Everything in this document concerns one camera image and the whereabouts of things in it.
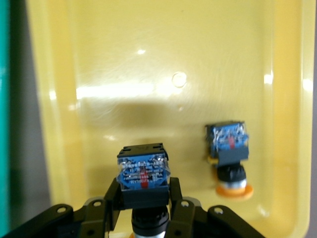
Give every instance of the gray wall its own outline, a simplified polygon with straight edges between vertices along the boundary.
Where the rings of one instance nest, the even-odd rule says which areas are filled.
[[[47,209],[50,199],[25,3],[12,1],[11,4],[10,202],[13,229]],[[317,67],[314,85],[317,85]],[[314,90],[313,144],[316,142],[317,87]],[[316,157],[317,146],[313,146],[311,225],[307,238],[317,237]]]

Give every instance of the yellow plastic bin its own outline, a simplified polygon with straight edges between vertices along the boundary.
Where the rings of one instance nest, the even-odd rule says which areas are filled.
[[[53,204],[104,195],[123,146],[163,142],[182,193],[266,237],[309,225],[314,0],[28,0]],[[205,128],[244,120],[254,195],[217,196]],[[131,233],[121,213],[116,237]]]

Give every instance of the green surface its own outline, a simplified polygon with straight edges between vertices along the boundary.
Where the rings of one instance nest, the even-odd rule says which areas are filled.
[[[9,1],[0,1],[0,236],[8,231]]]

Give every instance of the screw hole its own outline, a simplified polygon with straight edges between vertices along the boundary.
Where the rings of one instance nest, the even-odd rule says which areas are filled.
[[[89,230],[89,231],[87,232],[87,235],[92,236],[94,233],[95,233],[94,230]]]
[[[189,207],[189,203],[187,201],[182,201],[180,205],[182,205],[182,207]]]
[[[223,210],[220,207],[215,207],[213,211],[216,212],[217,214],[223,214]]]
[[[100,201],[94,202],[94,207],[99,207],[102,203]]]
[[[172,83],[176,88],[182,88],[186,84],[187,75],[184,72],[176,72],[172,77]]]
[[[66,211],[66,207],[60,207],[58,208],[57,213],[63,213],[65,211]]]
[[[180,235],[182,235],[182,232],[180,230],[176,230],[174,232],[174,235],[176,235],[177,237],[179,237]]]

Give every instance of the transparent plastic casing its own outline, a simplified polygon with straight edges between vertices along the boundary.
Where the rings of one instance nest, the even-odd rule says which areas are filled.
[[[118,167],[122,191],[168,186],[170,171],[164,153],[118,158]]]
[[[207,126],[207,141],[211,156],[217,158],[221,150],[248,147],[249,135],[244,122],[230,121]]]

